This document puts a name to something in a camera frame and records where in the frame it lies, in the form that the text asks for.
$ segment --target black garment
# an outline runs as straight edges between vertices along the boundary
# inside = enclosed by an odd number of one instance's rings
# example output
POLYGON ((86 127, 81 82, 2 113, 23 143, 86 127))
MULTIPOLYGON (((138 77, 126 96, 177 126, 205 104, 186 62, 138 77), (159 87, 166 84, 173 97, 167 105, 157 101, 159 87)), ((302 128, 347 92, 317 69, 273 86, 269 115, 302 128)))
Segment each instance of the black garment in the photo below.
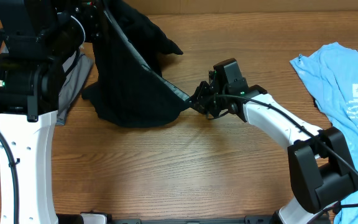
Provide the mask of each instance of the black garment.
POLYGON ((183 52, 150 19, 122 0, 112 0, 110 11, 129 42, 153 71, 162 76, 156 53, 183 55, 183 52))
MULTIPOLYGON (((114 16, 127 38, 159 74, 156 52, 183 53, 147 17, 126 3, 113 1, 110 8, 116 12, 114 16)), ((177 119, 188 108, 188 96, 150 70, 117 27, 110 27, 109 37, 108 45, 93 44, 99 78, 83 91, 83 99, 92 102, 99 118, 123 127, 161 126, 177 119)))

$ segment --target power cord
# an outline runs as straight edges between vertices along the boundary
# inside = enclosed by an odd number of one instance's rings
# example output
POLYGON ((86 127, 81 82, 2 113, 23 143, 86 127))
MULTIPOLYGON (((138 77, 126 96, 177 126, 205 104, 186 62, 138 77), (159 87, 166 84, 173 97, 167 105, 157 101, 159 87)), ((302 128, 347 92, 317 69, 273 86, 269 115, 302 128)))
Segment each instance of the power cord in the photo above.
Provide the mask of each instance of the power cord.
MULTIPOLYGON (((287 115, 286 113, 284 113, 282 110, 270 105, 270 104, 267 104, 267 103, 264 103, 264 102, 261 102, 259 100, 254 100, 252 98, 248 98, 248 97, 244 97, 244 96, 234 96, 234 95, 215 95, 215 96, 211 96, 211 98, 224 98, 224 99, 228 99, 228 98, 232 98, 232 99, 238 99, 238 100, 247 100, 247 101, 251 101, 253 103, 256 103, 258 105, 261 105, 261 106, 265 106, 267 107, 268 109, 272 109, 276 112, 278 112, 280 115, 282 115, 284 118, 286 118, 287 120, 289 120, 292 124, 294 124, 297 128, 299 128, 299 130, 303 131, 305 134, 307 134, 311 139, 313 139, 315 142, 317 142, 319 145, 321 145, 325 150, 327 150, 330 155, 334 156, 335 159, 339 160, 342 162, 342 164, 344 164, 347 168, 349 168, 357 177, 358 177, 358 171, 355 170, 355 168, 353 168, 349 163, 347 163, 341 156, 339 156, 338 154, 336 154, 336 152, 334 152, 331 148, 329 148, 327 145, 325 145, 324 142, 322 142, 320 139, 318 139, 316 136, 314 136, 313 134, 311 134, 308 130, 305 129, 305 127, 303 127, 302 125, 298 124, 293 118, 291 118, 289 115, 287 115)), ((335 209, 335 208, 355 208, 355 207, 358 207, 358 203, 355 203, 355 204, 349 204, 349 205, 333 205, 332 207, 328 207, 328 208, 325 208, 324 210, 322 210, 319 215, 317 215, 315 217, 315 219, 311 220, 314 221, 316 220, 317 218, 319 218, 322 214, 324 214, 325 212, 329 211, 329 210, 332 210, 332 209, 335 209)))
POLYGON ((9 161, 9 167, 12 173, 13 182, 13 224, 19 224, 19 182, 17 179, 16 165, 20 160, 15 161, 11 148, 6 142, 4 136, 0 133, 0 142, 2 147, 5 149, 7 159, 9 161))

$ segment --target wooden table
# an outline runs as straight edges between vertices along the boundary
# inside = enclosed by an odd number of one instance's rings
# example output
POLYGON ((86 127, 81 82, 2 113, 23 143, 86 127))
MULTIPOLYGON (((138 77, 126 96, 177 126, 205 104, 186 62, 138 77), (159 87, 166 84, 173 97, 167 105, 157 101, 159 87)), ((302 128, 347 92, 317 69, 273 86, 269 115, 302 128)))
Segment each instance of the wooden table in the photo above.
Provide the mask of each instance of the wooden table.
MULTIPOLYGON (((250 85, 264 87, 301 119, 330 127, 289 61, 335 41, 358 49, 358 12, 150 18, 185 53, 164 58, 163 75, 188 94, 215 63, 234 57, 250 85)), ((93 58, 89 44, 85 52, 93 58)), ((97 76, 94 67, 87 85, 97 76)), ((56 127, 52 154, 58 213, 242 217, 272 214, 292 198, 283 149, 235 116, 207 121, 187 110, 166 127, 125 129, 98 119, 79 99, 67 125, 56 127)))

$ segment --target blue shirt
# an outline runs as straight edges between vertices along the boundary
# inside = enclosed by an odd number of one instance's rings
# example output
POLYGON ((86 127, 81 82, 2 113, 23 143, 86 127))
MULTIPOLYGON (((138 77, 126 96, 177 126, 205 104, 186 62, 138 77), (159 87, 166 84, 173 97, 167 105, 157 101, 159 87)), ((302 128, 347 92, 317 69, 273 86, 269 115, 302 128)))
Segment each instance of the blue shirt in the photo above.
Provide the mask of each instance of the blue shirt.
MULTIPOLYGON (((333 43, 290 63, 319 110, 345 135, 358 170, 358 51, 333 43)), ((358 203, 358 191, 342 201, 343 205, 351 203, 358 203)), ((334 222, 358 223, 358 208, 342 209, 334 222)))

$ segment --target black cable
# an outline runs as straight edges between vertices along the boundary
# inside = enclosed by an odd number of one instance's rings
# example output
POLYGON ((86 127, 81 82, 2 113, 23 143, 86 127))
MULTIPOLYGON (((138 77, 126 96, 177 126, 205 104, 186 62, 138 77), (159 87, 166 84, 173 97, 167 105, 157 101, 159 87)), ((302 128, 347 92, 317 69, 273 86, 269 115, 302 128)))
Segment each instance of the black cable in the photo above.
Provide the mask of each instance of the black cable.
POLYGON ((67 71, 65 72, 65 76, 70 74, 70 72, 77 66, 77 63, 79 60, 80 60, 80 49, 77 49, 77 51, 75 52, 74 61, 73 61, 72 65, 70 65, 70 67, 68 67, 67 71))
MULTIPOLYGON (((78 57, 78 61, 77 61, 77 64, 76 65, 78 65, 78 62, 80 61, 80 59, 83 57, 83 56, 85 56, 85 54, 81 54, 79 57, 78 57)), ((65 81, 65 84, 63 85, 63 87, 64 86, 67 86, 69 83, 70 83, 70 80, 71 80, 71 78, 73 78, 73 76, 70 76, 70 79, 67 81, 65 81)))
POLYGON ((19 182, 17 180, 17 171, 16 164, 11 148, 6 142, 4 136, 0 133, 0 142, 2 147, 5 149, 7 159, 9 161, 9 167, 11 168, 12 173, 12 182, 13 182, 13 224, 19 224, 19 182))
POLYGON ((226 111, 224 112, 223 114, 220 114, 219 116, 217 116, 216 118, 209 118, 209 112, 206 113, 206 119, 212 121, 212 120, 215 120, 215 119, 219 119, 219 118, 222 118, 223 116, 226 116, 227 114, 229 114, 229 111, 226 111))
MULTIPOLYGON (((258 105, 261 106, 265 106, 269 109, 272 109, 276 112, 278 112, 280 115, 282 115, 283 117, 285 117, 287 120, 289 120, 291 123, 293 123, 297 128, 299 128, 299 130, 303 131, 305 134, 307 134, 311 139, 313 139, 315 142, 317 142, 318 144, 320 144, 325 150, 327 150, 330 155, 334 156, 335 159, 339 160, 342 162, 342 164, 344 164, 347 168, 349 168, 353 173, 355 173, 355 175, 358 177, 358 171, 355 170, 355 168, 353 168, 349 163, 347 163, 341 156, 339 156, 338 154, 336 154, 336 152, 334 152, 331 148, 329 148, 327 145, 325 145, 324 142, 322 142, 320 139, 316 138, 316 136, 314 136, 313 134, 311 134, 308 130, 305 129, 305 127, 303 127, 302 125, 298 124, 293 118, 291 118, 289 115, 287 115, 286 113, 284 113, 282 110, 261 102, 259 100, 254 100, 252 98, 248 98, 248 97, 244 97, 244 96, 234 96, 234 95, 216 95, 216 96, 212 96, 212 97, 216 97, 216 98, 234 98, 234 99, 240 99, 240 100, 247 100, 247 101, 251 101, 253 103, 256 103, 258 105)), ((341 208, 354 208, 354 207, 358 207, 358 203, 355 204, 349 204, 349 205, 338 205, 341 208)))

